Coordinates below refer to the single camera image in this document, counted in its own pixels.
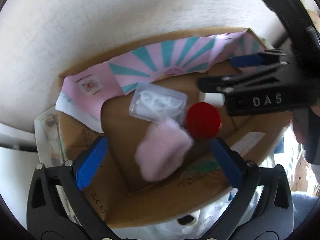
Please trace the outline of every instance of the red disc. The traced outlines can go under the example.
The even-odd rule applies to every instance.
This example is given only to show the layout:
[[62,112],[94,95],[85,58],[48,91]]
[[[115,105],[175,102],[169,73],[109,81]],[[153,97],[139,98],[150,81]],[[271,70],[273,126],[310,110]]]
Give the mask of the red disc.
[[185,128],[199,140],[215,137],[222,127],[219,111],[212,105],[199,102],[191,106],[186,114]]

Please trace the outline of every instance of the white label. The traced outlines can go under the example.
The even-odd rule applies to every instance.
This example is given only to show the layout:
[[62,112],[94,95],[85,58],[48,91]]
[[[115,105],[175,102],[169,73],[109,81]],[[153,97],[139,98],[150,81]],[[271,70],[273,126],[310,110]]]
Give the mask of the white label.
[[243,157],[263,138],[264,135],[264,132],[249,132],[237,141],[231,147],[231,150],[238,152]]

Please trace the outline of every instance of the pink cloth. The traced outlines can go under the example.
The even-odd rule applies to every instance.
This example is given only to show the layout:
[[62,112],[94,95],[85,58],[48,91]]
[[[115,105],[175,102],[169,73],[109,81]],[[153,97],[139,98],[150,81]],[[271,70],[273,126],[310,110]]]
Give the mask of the pink cloth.
[[167,178],[181,166],[192,144],[192,138],[172,119],[151,124],[135,155],[142,177],[147,181]]
[[63,81],[62,92],[80,109],[98,120],[101,119],[101,108],[106,100],[124,96],[106,62],[94,65],[76,75],[67,76]]

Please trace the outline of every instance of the cardboard box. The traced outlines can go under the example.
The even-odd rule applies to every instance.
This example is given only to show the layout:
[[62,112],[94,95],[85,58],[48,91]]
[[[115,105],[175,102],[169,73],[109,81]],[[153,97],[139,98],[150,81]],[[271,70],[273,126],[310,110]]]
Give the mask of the cardboard box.
[[[73,75],[88,67],[107,61],[140,46],[156,42],[208,36],[220,33],[248,31],[245,28],[204,28],[177,31],[134,41],[106,51],[60,74],[60,84],[67,75]],[[188,95],[188,106],[196,103],[199,91],[196,79],[206,75],[238,74],[229,62],[216,64],[207,73],[192,73],[171,77],[155,84],[175,89]],[[197,210],[218,199],[229,189],[229,184],[216,164],[209,169],[204,164],[214,164],[209,153],[209,141],[196,141],[188,152],[182,167],[168,179],[152,184],[145,181],[134,161],[139,142],[145,136],[149,122],[129,115],[133,93],[112,98],[101,109],[101,122],[109,141],[109,152],[89,187],[83,193],[100,217],[112,228],[136,227],[169,220]],[[260,131],[266,135],[253,147],[245,158],[260,163],[288,125],[290,113],[231,118],[225,108],[219,109],[222,129],[218,136],[231,146],[248,131]],[[67,157],[75,159],[99,135],[73,117],[59,113],[60,129]]]

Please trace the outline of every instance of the white container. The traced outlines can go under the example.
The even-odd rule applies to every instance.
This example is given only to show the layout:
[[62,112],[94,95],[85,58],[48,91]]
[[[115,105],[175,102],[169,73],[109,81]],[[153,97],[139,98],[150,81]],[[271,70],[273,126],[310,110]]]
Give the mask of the white container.
[[185,93],[152,84],[141,84],[134,92],[129,113],[137,118],[157,122],[172,118],[182,125],[188,96]]

